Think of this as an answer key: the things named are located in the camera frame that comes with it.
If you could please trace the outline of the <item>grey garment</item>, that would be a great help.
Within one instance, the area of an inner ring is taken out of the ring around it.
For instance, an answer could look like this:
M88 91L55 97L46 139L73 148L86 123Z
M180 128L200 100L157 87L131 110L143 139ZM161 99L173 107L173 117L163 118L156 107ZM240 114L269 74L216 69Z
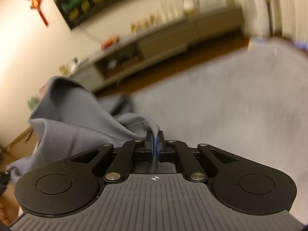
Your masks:
M97 99L82 85L64 77L48 81L29 122L38 137L37 149L8 164L13 182L28 171L104 143L118 147L129 140L144 139L148 131L157 135L160 130L148 116L133 111L129 96Z

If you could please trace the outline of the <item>long grey TV cabinet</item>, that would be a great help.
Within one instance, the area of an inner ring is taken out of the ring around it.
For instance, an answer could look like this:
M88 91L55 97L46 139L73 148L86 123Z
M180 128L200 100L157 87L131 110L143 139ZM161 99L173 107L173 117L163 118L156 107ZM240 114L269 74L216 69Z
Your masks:
M168 21L95 52L76 68L70 78L96 92L183 53L193 45L236 32L243 24L242 9L238 6L221 7Z

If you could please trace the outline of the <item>grey bed cover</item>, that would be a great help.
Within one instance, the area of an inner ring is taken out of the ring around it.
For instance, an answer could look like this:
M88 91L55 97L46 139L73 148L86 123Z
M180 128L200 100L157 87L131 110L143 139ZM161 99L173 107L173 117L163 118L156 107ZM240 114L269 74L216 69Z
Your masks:
M288 174L291 214L307 223L307 55L281 40L251 43L131 95L167 139L208 143Z

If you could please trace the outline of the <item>red fruit plate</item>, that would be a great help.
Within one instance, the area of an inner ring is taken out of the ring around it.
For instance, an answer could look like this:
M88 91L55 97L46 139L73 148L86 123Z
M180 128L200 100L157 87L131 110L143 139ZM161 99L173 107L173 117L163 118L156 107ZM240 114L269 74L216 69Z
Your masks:
M101 44L101 49L107 49L112 45L117 44L118 42L119 42L119 36L112 35Z

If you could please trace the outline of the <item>white curtain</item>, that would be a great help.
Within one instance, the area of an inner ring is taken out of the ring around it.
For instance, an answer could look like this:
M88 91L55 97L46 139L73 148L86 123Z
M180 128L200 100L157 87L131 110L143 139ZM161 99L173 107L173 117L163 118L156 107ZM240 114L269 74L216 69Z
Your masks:
M241 6L243 32L251 37L281 35L307 48L307 0L234 0Z

